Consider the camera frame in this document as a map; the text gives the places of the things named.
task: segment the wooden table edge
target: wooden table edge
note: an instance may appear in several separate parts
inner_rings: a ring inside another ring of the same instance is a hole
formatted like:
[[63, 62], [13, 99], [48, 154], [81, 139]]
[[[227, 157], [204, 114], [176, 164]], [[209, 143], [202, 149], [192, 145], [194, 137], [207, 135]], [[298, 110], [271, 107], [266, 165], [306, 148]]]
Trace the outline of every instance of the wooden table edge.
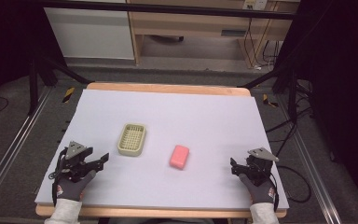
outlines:
[[87, 86], [87, 89], [100, 91], [146, 91], [161, 93], [251, 96], [249, 90], [245, 88], [225, 86], [92, 82]]
[[[35, 209], [41, 217], [49, 217], [54, 212], [50, 204], [38, 204]], [[286, 209], [278, 209], [277, 217], [285, 217]], [[157, 208], [122, 208], [86, 205], [80, 210], [82, 217], [197, 217], [197, 218], [247, 218], [250, 210], [190, 210], [190, 209], [157, 209]]]

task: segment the glove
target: glove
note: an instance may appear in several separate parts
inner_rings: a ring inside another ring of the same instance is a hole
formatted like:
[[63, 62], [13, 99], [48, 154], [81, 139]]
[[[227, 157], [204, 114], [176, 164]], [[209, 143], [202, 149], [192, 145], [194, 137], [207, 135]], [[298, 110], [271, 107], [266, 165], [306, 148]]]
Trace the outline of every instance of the glove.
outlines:
[[57, 186], [57, 199], [68, 199], [80, 202], [83, 189], [96, 176], [96, 174], [97, 173], [92, 170], [77, 183], [74, 183], [65, 177], [61, 178]]
[[255, 186], [245, 174], [240, 174], [240, 181], [246, 186], [251, 194], [252, 203], [274, 203], [275, 189], [270, 181], [266, 181], [260, 186]]

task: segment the yellow plastic basket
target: yellow plastic basket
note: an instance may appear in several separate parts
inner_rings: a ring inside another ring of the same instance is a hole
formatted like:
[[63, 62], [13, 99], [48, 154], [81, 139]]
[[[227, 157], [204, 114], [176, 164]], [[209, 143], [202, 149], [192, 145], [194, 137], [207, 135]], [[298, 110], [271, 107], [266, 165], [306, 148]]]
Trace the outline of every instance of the yellow plastic basket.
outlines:
[[118, 152], [125, 156], [139, 156], [144, 147], [146, 127], [142, 124], [128, 123], [121, 132], [117, 144]]

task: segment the cabinet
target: cabinet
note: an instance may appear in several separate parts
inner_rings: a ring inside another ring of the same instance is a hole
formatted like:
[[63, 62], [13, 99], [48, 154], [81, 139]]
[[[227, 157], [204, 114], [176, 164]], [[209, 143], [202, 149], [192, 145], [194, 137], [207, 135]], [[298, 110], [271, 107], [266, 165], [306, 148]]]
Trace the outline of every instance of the cabinet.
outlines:
[[[242, 9], [240, 0], [127, 0], [129, 4]], [[268, 1], [265, 10], [296, 12], [297, 1]], [[136, 63], [141, 61], [144, 35], [236, 38], [249, 67], [267, 40], [284, 40], [290, 21], [235, 17], [129, 12]]]
[[66, 8], [45, 11], [65, 58], [133, 60], [127, 12]]

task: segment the white tabletop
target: white tabletop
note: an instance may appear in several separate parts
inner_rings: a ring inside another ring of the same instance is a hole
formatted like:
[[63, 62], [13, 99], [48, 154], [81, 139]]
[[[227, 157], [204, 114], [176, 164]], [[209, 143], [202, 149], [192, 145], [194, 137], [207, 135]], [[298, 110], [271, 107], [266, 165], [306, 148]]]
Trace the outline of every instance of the white tabletop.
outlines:
[[[146, 127], [139, 157], [117, 151], [126, 123]], [[231, 174], [229, 159], [245, 164], [248, 150], [270, 150], [253, 97], [84, 90], [36, 203], [52, 204], [48, 175], [70, 141], [94, 148], [86, 161], [110, 153], [104, 170], [86, 187], [83, 204], [129, 208], [249, 208], [249, 193]], [[169, 165], [175, 145], [190, 149], [184, 170]], [[272, 173], [284, 195], [275, 165]], [[285, 197], [279, 208], [288, 208]]]

